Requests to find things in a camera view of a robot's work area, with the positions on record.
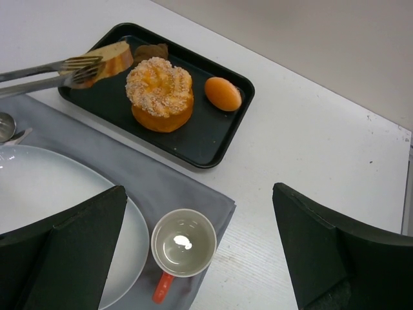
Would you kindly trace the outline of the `yellow bread slice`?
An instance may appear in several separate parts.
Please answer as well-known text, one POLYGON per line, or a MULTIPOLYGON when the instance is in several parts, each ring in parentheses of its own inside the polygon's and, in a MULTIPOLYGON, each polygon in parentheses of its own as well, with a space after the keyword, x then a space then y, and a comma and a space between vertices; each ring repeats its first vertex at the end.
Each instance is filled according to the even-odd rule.
POLYGON ((91 50, 81 56, 68 58, 60 64, 58 69, 60 76, 70 75, 76 71, 81 73, 75 74, 75 79, 70 84, 61 83, 59 87, 90 88, 102 79, 122 73, 133 62, 130 45, 126 41, 91 50))

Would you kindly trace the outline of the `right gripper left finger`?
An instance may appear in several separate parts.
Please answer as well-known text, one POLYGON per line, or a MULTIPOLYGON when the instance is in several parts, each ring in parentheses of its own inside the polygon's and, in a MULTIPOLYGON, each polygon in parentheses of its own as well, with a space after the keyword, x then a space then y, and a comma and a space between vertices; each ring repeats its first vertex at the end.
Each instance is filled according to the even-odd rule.
POLYGON ((1 309, 98 309, 126 204, 116 185, 1 234, 1 309))

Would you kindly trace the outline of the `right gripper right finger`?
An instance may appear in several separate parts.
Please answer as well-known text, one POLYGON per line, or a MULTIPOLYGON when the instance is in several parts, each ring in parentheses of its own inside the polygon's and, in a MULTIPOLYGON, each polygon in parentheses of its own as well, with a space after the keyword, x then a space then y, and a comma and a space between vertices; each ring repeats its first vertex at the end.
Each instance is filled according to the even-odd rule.
POLYGON ((412 309, 412 237, 325 207, 284 183, 272 201, 299 309, 412 309))

